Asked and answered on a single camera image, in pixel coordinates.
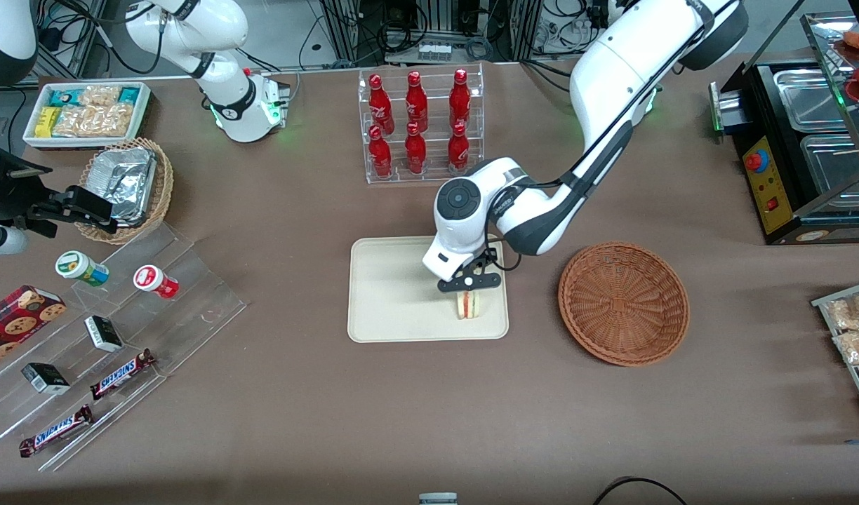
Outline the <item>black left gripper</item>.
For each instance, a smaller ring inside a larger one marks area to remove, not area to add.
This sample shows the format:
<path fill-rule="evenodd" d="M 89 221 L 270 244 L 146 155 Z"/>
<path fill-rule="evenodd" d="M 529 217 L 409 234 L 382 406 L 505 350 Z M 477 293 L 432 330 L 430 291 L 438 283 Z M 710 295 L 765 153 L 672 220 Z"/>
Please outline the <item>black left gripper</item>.
<path fill-rule="evenodd" d="M 496 271 L 487 271 L 497 265 L 497 253 L 481 253 L 477 258 L 462 266 L 449 281 L 439 279 L 438 290 L 451 293 L 456 304 L 462 303 L 462 292 L 475 290 L 475 298 L 483 297 L 486 290 L 500 287 L 502 276 Z"/>

